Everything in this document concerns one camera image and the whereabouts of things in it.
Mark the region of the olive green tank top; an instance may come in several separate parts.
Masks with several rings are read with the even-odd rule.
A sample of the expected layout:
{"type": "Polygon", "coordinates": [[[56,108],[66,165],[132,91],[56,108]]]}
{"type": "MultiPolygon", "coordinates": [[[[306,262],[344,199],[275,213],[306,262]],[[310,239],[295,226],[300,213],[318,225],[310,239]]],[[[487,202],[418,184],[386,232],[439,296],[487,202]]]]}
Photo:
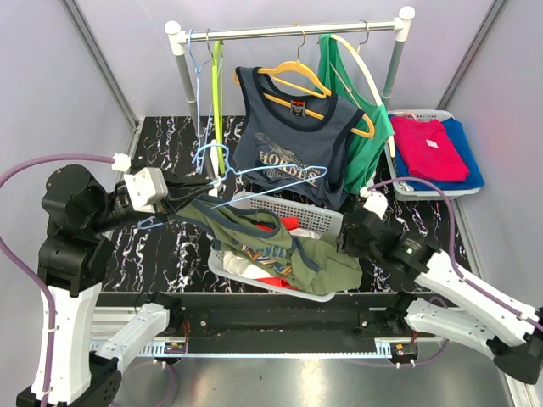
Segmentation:
{"type": "Polygon", "coordinates": [[[301,292],[324,295],[357,289],[362,269],[356,257],[338,253],[335,236],[295,236],[266,209],[216,208],[217,198],[203,196],[176,214],[212,236],[214,248],[248,258],[268,260],[270,272],[301,292]]]}

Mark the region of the white camisole top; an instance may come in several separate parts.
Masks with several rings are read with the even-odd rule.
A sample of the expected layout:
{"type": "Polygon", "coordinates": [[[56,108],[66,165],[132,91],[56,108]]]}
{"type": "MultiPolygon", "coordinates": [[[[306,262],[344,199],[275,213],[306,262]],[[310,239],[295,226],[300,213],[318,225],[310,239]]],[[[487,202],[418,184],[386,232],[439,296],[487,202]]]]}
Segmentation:
{"type": "Polygon", "coordinates": [[[253,280],[262,280],[265,278],[279,278],[277,273],[271,273],[268,260],[262,260],[258,265],[243,256],[237,256],[232,252],[225,252],[223,260],[223,270],[253,280]]]}

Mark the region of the lime green hanger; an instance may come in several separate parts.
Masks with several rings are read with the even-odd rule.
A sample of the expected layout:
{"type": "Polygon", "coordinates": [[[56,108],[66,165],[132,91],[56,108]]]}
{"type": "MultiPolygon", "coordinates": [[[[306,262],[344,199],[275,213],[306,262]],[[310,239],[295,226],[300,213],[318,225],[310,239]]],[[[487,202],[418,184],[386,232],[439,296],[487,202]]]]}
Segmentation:
{"type": "Polygon", "coordinates": [[[224,61],[224,42],[217,40],[211,50],[211,96],[214,124],[214,140],[217,144],[223,144],[223,92],[224,75],[222,63],[224,61]]]}

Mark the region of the light blue wire hanger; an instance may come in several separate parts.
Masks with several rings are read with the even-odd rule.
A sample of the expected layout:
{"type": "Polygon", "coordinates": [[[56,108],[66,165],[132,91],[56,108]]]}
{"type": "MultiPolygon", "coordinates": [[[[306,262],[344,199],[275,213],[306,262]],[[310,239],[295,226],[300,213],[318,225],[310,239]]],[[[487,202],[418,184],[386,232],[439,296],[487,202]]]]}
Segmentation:
{"type": "Polygon", "coordinates": [[[196,108],[196,119],[194,120],[194,124],[196,125],[196,136],[199,140],[199,143],[201,143],[202,139],[204,138],[204,130],[201,127],[200,76],[202,75],[202,71],[204,70],[204,67],[211,62],[211,58],[207,58],[205,60],[202,60],[201,62],[198,61],[193,51],[193,44],[195,43],[195,40],[193,37],[194,35],[195,35],[195,29],[190,29],[188,31],[187,45],[188,45],[189,57],[193,62],[193,70],[195,74],[194,100],[195,100],[195,108],[196,108]]]}

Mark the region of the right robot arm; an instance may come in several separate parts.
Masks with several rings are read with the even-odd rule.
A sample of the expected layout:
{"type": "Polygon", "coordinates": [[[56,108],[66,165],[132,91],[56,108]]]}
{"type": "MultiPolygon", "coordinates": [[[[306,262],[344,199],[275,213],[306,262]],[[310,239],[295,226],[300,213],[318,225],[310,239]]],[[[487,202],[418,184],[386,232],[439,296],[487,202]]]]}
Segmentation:
{"type": "Polygon", "coordinates": [[[344,215],[338,250],[365,257],[386,271],[450,300],[457,310],[398,293],[377,326],[396,336],[430,333],[489,357],[511,378],[535,385],[542,372],[542,310],[512,298],[467,271],[445,250],[410,232],[398,232],[372,211],[344,215]]]}

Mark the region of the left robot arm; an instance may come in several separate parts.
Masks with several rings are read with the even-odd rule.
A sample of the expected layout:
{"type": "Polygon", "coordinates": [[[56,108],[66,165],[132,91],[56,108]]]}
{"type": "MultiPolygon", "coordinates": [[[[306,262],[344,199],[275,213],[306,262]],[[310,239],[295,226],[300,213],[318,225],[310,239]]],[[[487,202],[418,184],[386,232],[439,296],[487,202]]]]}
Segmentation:
{"type": "Polygon", "coordinates": [[[43,296],[42,349],[34,382],[17,396],[19,406],[107,406],[127,366],[156,336],[184,326],[180,300],[151,293],[111,339],[92,348],[92,317],[114,251],[108,233],[151,216],[159,223],[211,189],[207,178],[180,178],[145,167],[107,191],[78,164],[47,180],[42,208],[47,237],[38,253],[43,296]]]}

